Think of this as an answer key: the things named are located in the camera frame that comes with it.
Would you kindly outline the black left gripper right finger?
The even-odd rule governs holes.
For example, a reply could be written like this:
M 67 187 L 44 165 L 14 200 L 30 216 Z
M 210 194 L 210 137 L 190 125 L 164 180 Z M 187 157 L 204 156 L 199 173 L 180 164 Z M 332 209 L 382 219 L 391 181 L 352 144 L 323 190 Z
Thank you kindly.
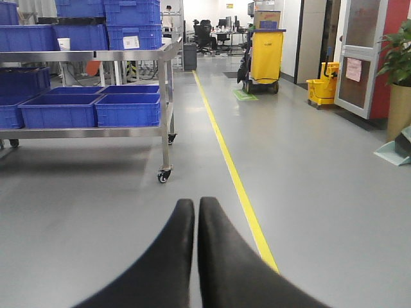
M 325 307 L 276 273 L 210 196 L 200 200 L 198 273 L 204 307 Z

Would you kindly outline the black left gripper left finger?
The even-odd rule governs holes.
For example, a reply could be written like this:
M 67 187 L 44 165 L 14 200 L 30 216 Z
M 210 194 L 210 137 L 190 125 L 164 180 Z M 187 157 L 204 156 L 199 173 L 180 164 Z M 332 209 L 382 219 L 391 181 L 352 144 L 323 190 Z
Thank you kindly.
M 147 250 L 109 285 L 77 307 L 189 307 L 195 210 L 179 199 Z

